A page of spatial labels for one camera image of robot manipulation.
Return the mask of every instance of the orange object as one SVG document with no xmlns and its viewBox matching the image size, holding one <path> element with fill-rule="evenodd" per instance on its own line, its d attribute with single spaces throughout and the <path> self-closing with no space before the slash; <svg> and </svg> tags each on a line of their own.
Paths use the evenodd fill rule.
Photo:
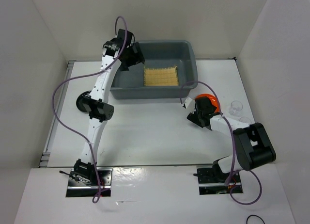
<svg viewBox="0 0 310 224">
<path fill-rule="evenodd" d="M 198 98 L 201 98 L 201 97 L 208 97 L 211 100 L 211 103 L 217 108 L 215 110 L 215 112 L 219 112 L 218 102 L 217 102 L 217 99 L 215 98 L 214 95 L 211 95 L 211 94 L 200 94 L 200 95 L 196 96 L 195 99 L 198 99 Z"/>
</svg>

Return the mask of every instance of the clear plastic cup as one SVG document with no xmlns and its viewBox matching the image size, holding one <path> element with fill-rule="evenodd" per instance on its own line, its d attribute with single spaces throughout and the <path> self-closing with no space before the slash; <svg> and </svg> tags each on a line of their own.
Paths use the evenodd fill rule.
<svg viewBox="0 0 310 224">
<path fill-rule="evenodd" d="M 228 113 L 232 116 L 239 116 L 242 109 L 243 109 L 242 103 L 238 100 L 235 100 L 231 103 Z"/>
<path fill-rule="evenodd" d="M 240 122 L 246 123 L 246 124 L 252 124 L 252 121 L 250 120 L 250 118 L 243 116 L 239 119 Z"/>
</svg>

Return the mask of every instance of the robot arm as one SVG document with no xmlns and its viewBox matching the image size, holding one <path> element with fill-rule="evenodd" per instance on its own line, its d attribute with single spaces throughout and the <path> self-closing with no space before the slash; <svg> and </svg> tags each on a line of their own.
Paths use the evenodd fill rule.
<svg viewBox="0 0 310 224">
<path fill-rule="evenodd" d="M 107 41 L 103 45 L 102 61 L 100 71 L 106 69 L 118 56 L 119 51 L 124 44 L 125 30 L 120 29 L 117 37 Z M 87 138 L 92 144 L 92 150 L 95 159 L 104 127 L 114 113 L 114 107 L 108 104 L 109 92 L 112 82 L 118 69 L 128 70 L 129 66 L 144 63 L 144 57 L 139 43 L 131 44 L 133 34 L 127 31 L 127 41 L 125 49 L 110 68 L 101 73 L 90 93 L 83 93 L 78 108 L 89 114 L 89 127 Z M 81 156 L 74 165 L 74 172 L 85 179 L 92 181 L 94 179 L 94 163 L 89 144 L 85 142 Z"/>
<path fill-rule="evenodd" d="M 226 121 L 220 113 L 215 112 L 217 108 L 212 105 L 209 98 L 200 97 L 195 100 L 187 98 L 183 107 L 192 111 L 187 117 L 188 120 L 202 128 L 206 127 L 210 130 L 219 131 L 231 137 Z M 262 124 L 249 125 L 229 117 L 226 118 L 232 127 L 236 145 L 235 171 L 249 171 L 276 160 L 276 153 Z M 233 156 L 230 155 L 216 160 L 213 166 L 219 168 L 220 173 L 229 173 L 232 158 Z"/>
</svg>

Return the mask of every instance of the white table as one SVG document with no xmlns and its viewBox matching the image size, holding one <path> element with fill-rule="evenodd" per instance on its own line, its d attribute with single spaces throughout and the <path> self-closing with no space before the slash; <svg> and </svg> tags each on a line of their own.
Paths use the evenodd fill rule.
<svg viewBox="0 0 310 224">
<path fill-rule="evenodd" d="M 95 72 L 99 66 L 98 62 L 75 63 L 71 76 Z M 243 103 L 242 116 L 253 121 L 233 60 L 197 61 L 197 66 L 199 80 L 214 88 L 224 113 L 232 101 L 239 100 Z M 84 133 L 88 117 L 77 110 L 75 101 L 92 87 L 94 80 L 71 82 L 62 97 L 61 119 Z M 208 90 L 199 85 L 190 97 L 205 92 Z M 231 140 L 192 125 L 177 99 L 111 97 L 110 102 L 115 106 L 115 116 L 104 130 L 99 165 L 212 163 L 231 153 Z M 82 147 L 80 137 L 55 123 L 48 144 L 48 165 L 73 166 Z M 266 224 L 295 223 L 273 164 L 254 170 L 262 182 L 263 194 L 252 206 L 238 205 L 228 194 L 199 195 L 198 181 L 193 176 L 196 166 L 116 167 L 111 197 L 101 198 L 95 205 L 90 197 L 66 198 L 68 178 L 58 171 L 59 168 L 31 170 L 15 224 L 241 224 L 251 214 L 261 216 Z M 235 197 L 242 202 L 254 200 L 259 190 L 256 179 L 248 172 L 241 172 L 240 177 L 244 193 Z"/>
<path fill-rule="evenodd" d="M 68 178 L 58 171 L 31 170 L 15 224 L 244 224 L 250 214 L 266 224 L 295 223 L 273 164 L 254 170 L 263 194 L 251 206 L 236 204 L 228 194 L 199 195 L 195 166 L 114 168 L 111 197 L 97 204 L 91 197 L 66 198 Z M 235 197 L 254 200 L 256 179 L 248 172 L 240 177 L 244 194 Z"/>
<path fill-rule="evenodd" d="M 230 103 L 239 100 L 243 104 L 241 116 L 254 122 L 234 60 L 197 60 L 197 67 L 199 80 L 215 90 L 227 116 Z M 100 62 L 75 62 L 70 76 L 94 73 L 99 68 Z M 76 98 L 90 90 L 95 80 L 90 77 L 69 82 L 62 97 L 60 118 L 84 134 L 88 116 L 76 108 Z M 210 91 L 198 85 L 189 96 L 201 93 Z M 110 95 L 109 103 L 115 113 L 101 138 L 99 166 L 208 164 L 232 153 L 231 139 L 189 122 L 179 99 L 115 100 Z M 48 166 L 72 167 L 83 147 L 81 137 L 55 123 L 47 147 Z"/>
</svg>

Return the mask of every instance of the gray tub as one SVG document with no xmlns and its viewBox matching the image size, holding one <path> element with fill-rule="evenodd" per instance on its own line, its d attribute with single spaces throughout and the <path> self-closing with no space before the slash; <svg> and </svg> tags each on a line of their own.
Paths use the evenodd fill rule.
<svg viewBox="0 0 310 224">
<path fill-rule="evenodd" d="M 194 52 L 188 41 L 139 41 L 148 68 L 164 68 L 177 65 L 179 86 L 144 86 L 144 65 L 131 66 L 129 71 L 118 70 L 111 87 L 115 99 L 178 98 L 181 86 L 197 80 Z M 186 97 L 196 83 L 185 86 Z"/>
</svg>

